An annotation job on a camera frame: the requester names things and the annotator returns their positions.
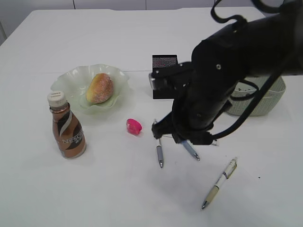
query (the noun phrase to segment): white pen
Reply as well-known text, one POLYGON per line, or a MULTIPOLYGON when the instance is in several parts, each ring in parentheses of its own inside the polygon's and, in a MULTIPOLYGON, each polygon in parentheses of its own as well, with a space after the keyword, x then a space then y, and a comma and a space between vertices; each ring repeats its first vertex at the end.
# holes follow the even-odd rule
POLYGON ((226 167, 224 172, 221 174, 221 176, 219 177, 219 179, 217 180, 217 182, 215 183, 213 188, 208 193, 207 197, 205 198, 205 200, 202 204, 202 207, 201 207, 202 210, 205 209, 211 203, 211 201, 213 200, 213 198, 215 197, 215 195, 218 193, 219 189, 221 188, 222 184, 225 182, 226 179, 230 178, 230 176, 232 175, 232 173, 236 169, 236 167, 237 167, 237 157, 235 157, 233 160, 231 160, 231 162, 226 167))
POLYGON ((164 166, 164 158, 163 158, 163 151, 162 151, 162 146, 161 146, 161 141, 160 139, 156 140, 156 151, 157 151, 157 155, 158 155, 158 161, 159 161, 159 165, 161 168, 163 168, 164 166))

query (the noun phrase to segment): pen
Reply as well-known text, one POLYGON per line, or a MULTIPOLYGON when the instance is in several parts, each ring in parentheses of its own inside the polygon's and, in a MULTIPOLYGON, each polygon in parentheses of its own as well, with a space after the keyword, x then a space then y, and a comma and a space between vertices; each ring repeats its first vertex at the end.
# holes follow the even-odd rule
POLYGON ((197 152, 191 147, 191 145, 187 142, 187 140, 184 140, 181 142, 181 144, 184 146, 184 148, 189 152, 189 154, 194 157, 196 160, 200 161, 200 157, 197 154, 197 152))
POLYGON ((207 197, 205 198, 205 200, 202 204, 202 207, 201 207, 202 210, 205 209, 211 203, 211 201, 213 200, 215 195, 218 193, 220 187, 224 183, 224 181, 226 179, 230 178, 230 176, 232 175, 232 173, 236 169, 236 167, 237 167, 237 157, 235 157, 233 160, 231 160, 231 162, 226 167, 224 172, 221 174, 221 176, 219 177, 219 179, 217 180, 217 182, 215 183, 213 188, 208 193, 207 197))
POLYGON ((163 159, 163 151, 162 151, 162 146, 161 146, 161 141, 160 139, 156 140, 156 151, 157 151, 157 155, 158 155, 158 161, 159 161, 159 165, 161 168, 163 168, 164 166, 164 159, 163 159))

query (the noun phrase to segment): nescafe bottle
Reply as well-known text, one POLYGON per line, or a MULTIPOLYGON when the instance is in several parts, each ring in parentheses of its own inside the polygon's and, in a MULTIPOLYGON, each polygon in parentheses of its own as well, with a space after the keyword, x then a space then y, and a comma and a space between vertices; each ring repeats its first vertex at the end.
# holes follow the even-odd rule
POLYGON ((48 96, 53 114, 53 135, 65 158, 78 157, 85 151, 86 142, 79 120, 72 113, 62 91, 53 91, 48 96))

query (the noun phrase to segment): black cable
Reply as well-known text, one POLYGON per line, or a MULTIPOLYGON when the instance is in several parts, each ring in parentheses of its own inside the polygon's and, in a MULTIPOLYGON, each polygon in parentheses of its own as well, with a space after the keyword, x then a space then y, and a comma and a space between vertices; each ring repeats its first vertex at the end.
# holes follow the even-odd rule
POLYGON ((243 124, 243 122, 249 117, 251 112, 255 109, 255 107, 261 101, 261 99, 266 94, 266 92, 271 88, 271 86, 274 84, 274 82, 280 77, 280 75, 282 74, 283 70, 288 65, 288 63, 294 59, 296 54, 297 53, 295 51, 292 51, 284 58, 282 63, 279 64, 279 66, 277 66, 277 68, 272 72, 271 76, 268 78, 268 80, 262 86, 260 91, 255 95, 255 97, 253 98, 251 103, 244 110, 242 115, 236 120, 236 122, 228 129, 226 129, 218 134, 213 135, 212 136, 213 140, 216 140, 216 139, 219 139, 219 138, 222 138, 222 137, 225 137, 225 136, 231 134, 232 132, 236 131, 243 124))
POLYGON ((254 4, 254 6, 264 12, 264 13, 279 13, 280 12, 280 7, 272 7, 272 6, 268 6, 265 5, 261 0, 251 0, 252 4, 254 4))
POLYGON ((216 14, 214 8, 215 8, 221 1, 222 1, 222 0, 216 0, 216 1, 214 2, 214 5, 213 5, 211 11, 210 11, 210 14, 211 14, 212 18, 213 18, 216 22, 218 22, 218 23, 220 23, 220 24, 224 24, 224 23, 228 22, 229 20, 234 19, 234 20, 236 20, 237 22, 246 23, 246 19, 244 19, 244 17, 242 17, 241 15, 233 15, 233 16, 228 17, 228 18, 221 18, 221 17, 219 17, 219 16, 216 14))
POLYGON ((242 79, 242 80, 239 81, 239 83, 247 84, 247 85, 249 85, 249 86, 252 86, 253 88, 256 89, 256 91, 255 91, 254 93, 252 93, 252 94, 249 94, 249 95, 243 96, 243 97, 230 96, 231 100, 233 100, 233 101, 245 101, 245 100, 251 99, 251 98, 253 98, 253 97, 255 96, 255 94, 259 91, 259 87, 258 87, 255 83, 253 83, 253 82, 251 82, 251 81, 242 79))

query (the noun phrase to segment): white wall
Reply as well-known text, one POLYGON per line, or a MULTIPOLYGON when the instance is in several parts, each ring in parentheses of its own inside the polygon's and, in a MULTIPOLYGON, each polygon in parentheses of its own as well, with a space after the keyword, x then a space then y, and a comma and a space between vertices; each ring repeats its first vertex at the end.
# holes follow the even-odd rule
MULTIPOLYGON (((214 0, 74 0, 77 9, 179 9, 184 7, 211 7, 214 0)), ((263 0, 279 6, 283 0, 263 0)), ((250 0, 223 0, 219 6, 252 6, 250 0)), ((36 9, 74 9, 72 0, 0 0, 0 21, 9 36, 20 23, 36 9)), ((0 33, 0 45, 4 37, 0 33)))
MULTIPOLYGON (((279 6, 283 0, 262 0, 265 4, 279 6)), ((146 0, 147 9, 179 9, 184 7, 212 7, 214 0, 146 0)), ((222 0, 219 7, 253 6, 250 0, 222 0)))
POLYGON ((76 9, 145 10, 145 0, 74 0, 76 9))
POLYGON ((36 9, 73 9, 72 0, 0 0, 0 21, 9 36, 36 9))

